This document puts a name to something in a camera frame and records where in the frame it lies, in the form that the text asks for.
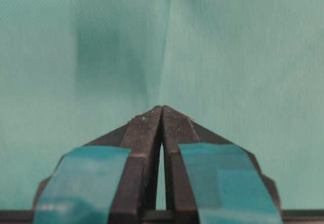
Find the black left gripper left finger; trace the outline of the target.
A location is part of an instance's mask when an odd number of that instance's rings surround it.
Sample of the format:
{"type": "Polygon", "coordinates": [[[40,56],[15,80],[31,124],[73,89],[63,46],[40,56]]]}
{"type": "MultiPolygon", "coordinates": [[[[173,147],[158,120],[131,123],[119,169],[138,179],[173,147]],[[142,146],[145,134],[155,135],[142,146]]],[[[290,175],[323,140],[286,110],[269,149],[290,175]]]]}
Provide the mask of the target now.
{"type": "Polygon", "coordinates": [[[138,223],[156,207],[162,107],[77,147],[38,187],[34,223],[138,223]]]}

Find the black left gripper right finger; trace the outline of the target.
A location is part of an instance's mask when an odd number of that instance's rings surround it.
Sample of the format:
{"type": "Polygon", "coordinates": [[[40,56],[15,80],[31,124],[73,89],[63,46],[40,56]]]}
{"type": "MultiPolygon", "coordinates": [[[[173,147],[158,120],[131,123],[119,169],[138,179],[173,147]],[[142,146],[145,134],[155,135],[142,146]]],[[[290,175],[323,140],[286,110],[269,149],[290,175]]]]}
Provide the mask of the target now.
{"type": "Polygon", "coordinates": [[[242,147],[163,106],[167,208],[175,223],[281,223],[275,183],[242,147]]]}

